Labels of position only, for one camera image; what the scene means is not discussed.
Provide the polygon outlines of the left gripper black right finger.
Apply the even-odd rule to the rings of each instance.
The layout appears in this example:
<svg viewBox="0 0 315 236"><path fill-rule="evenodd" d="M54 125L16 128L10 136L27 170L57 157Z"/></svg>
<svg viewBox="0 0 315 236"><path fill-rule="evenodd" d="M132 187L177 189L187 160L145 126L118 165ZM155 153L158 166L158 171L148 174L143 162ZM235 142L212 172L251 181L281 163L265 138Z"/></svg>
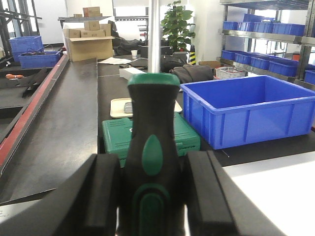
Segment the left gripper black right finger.
<svg viewBox="0 0 315 236"><path fill-rule="evenodd" d="M191 151L184 164L192 236L283 236L245 195L211 151Z"/></svg>

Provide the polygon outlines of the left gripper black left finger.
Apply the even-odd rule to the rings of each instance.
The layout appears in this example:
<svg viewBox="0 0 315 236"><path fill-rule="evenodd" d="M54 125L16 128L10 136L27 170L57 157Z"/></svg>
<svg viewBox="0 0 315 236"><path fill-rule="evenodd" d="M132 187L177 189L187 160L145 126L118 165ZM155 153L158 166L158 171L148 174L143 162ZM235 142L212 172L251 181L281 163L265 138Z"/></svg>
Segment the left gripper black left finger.
<svg viewBox="0 0 315 236"><path fill-rule="evenodd" d="M0 225L2 236L113 236L120 162L93 154L56 190Z"/></svg>

